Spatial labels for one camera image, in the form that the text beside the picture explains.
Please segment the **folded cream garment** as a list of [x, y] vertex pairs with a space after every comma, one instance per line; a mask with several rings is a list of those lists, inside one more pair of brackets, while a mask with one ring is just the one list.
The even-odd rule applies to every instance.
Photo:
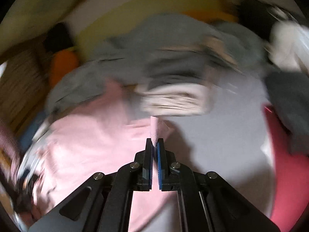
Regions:
[[148, 90], [138, 85], [135, 92], [141, 95], [140, 108], [152, 116], [191, 116], [209, 112], [214, 103], [212, 85], [177, 83]]

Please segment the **grey-green blanket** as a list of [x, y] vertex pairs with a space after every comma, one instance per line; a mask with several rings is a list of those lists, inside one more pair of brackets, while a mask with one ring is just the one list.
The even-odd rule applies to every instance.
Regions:
[[240, 24], [209, 25], [181, 14], [155, 15], [129, 33], [103, 41], [91, 61], [65, 75], [50, 91], [45, 109], [64, 111], [88, 101], [106, 90], [109, 77], [124, 85], [147, 87], [146, 69], [151, 63], [189, 56], [203, 56], [214, 63], [202, 84], [213, 88], [222, 68], [244, 73], [265, 62], [262, 40]]

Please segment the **light grey bed sheet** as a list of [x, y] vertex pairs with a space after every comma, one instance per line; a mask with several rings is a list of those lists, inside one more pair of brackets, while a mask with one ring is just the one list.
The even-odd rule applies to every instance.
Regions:
[[[133, 119], [151, 117], [140, 110], [138, 95], [123, 90]], [[266, 102], [263, 83], [258, 75], [223, 71], [214, 86], [214, 96], [214, 106], [205, 115], [157, 117], [173, 130], [164, 139], [165, 147], [194, 171], [216, 171], [257, 209], [270, 216], [273, 169], [265, 154], [269, 138], [262, 113]], [[18, 175], [28, 172], [40, 178], [36, 171], [40, 164], [37, 152], [50, 132], [49, 127], [27, 151]]]

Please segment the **woven rattan headboard panel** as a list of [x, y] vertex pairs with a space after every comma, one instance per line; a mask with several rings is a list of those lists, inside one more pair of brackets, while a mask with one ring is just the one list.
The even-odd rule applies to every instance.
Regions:
[[34, 55], [23, 51], [7, 61], [1, 77], [1, 119], [20, 136], [43, 110], [48, 84]]

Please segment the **checkered maroon cloth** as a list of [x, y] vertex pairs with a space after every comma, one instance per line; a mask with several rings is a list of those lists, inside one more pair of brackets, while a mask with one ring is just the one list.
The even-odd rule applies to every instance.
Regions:
[[1, 169], [10, 177], [17, 175], [21, 153], [16, 138], [1, 120]]

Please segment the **orange pillow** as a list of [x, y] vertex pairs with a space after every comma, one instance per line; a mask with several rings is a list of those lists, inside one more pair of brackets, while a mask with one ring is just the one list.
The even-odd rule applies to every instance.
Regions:
[[51, 60], [49, 85], [54, 88], [61, 79], [79, 66], [79, 58], [69, 49], [58, 51]]

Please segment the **red object at bedside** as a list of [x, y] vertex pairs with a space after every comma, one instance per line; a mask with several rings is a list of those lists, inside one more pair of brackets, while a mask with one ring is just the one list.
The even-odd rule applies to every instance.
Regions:
[[308, 157], [289, 153], [290, 135], [272, 106], [263, 107], [271, 156], [275, 193], [270, 219], [280, 231], [293, 231], [308, 213]]

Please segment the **dark grey garment right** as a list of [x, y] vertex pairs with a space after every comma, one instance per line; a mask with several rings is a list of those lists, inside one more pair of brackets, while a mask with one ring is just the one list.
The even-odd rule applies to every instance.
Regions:
[[272, 72], [264, 83], [278, 118], [290, 132], [289, 152], [308, 156], [308, 76]]

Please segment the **pink printed t-shirt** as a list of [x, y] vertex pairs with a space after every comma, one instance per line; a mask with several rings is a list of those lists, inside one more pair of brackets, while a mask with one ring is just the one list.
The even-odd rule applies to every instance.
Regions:
[[148, 138], [165, 139], [173, 130], [156, 117], [133, 119], [122, 86], [109, 80], [100, 97], [55, 121], [50, 131], [37, 152], [34, 202], [42, 214], [96, 172], [110, 174], [132, 162]]

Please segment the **folded dark grey garment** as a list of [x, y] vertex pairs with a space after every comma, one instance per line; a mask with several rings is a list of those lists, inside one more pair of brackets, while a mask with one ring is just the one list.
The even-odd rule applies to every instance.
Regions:
[[213, 68], [214, 63], [203, 56], [157, 60], [146, 69], [147, 89], [180, 83], [203, 84]]

